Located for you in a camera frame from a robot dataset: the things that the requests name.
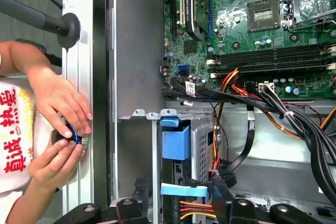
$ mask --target green motherboard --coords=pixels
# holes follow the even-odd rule
[[[335,8],[336,0],[165,0],[166,82],[190,74],[218,90],[238,68],[241,88],[273,82],[282,99],[334,99]],[[188,15],[203,38],[188,31]]]

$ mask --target hand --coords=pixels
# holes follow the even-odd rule
[[[57,115],[61,113],[77,134],[91,133],[88,119],[91,110],[85,99],[65,79],[51,69],[42,69],[29,80],[36,98],[37,109],[49,123],[65,138],[72,133]]]
[[[82,146],[74,141],[60,140],[54,145],[50,141],[46,150],[31,162],[28,172],[40,190],[53,191],[69,181],[84,154]]]

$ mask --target cpu socket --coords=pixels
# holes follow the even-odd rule
[[[269,30],[280,27],[278,0],[250,3],[247,5],[247,29],[249,31]]]

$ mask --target blue plastic tab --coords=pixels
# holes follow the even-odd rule
[[[161,127],[177,128],[179,123],[180,119],[177,116],[166,116],[160,121]]]
[[[162,183],[162,195],[186,196],[186,197],[206,197],[208,188],[206,186],[178,186]]]
[[[162,132],[162,157],[181,161],[190,157],[190,126],[182,132]]]

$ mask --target white connector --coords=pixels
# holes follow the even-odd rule
[[[264,81],[263,83],[258,83],[258,91],[259,92],[261,92],[266,87],[269,87],[270,89],[272,89],[272,91],[274,91],[274,89],[275,89],[274,82],[270,83],[268,81]]]

